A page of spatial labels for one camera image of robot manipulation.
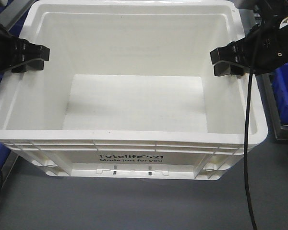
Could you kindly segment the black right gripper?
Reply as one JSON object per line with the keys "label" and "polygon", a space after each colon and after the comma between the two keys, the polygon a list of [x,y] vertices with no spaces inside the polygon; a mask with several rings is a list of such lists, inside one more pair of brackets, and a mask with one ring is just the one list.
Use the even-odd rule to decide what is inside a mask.
{"label": "black right gripper", "polygon": [[243,0],[242,8],[257,11],[262,21],[243,42],[231,42],[210,52],[216,77],[269,73],[288,62],[288,1]]}

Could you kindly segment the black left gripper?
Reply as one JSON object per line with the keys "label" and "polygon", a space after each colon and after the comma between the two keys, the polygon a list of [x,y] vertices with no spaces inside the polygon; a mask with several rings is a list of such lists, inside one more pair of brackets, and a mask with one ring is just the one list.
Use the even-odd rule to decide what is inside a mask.
{"label": "black left gripper", "polygon": [[16,45],[15,37],[0,24],[0,72],[11,68],[13,73],[44,69],[44,61],[49,61],[50,56],[48,47],[30,43],[25,39],[18,39]]}

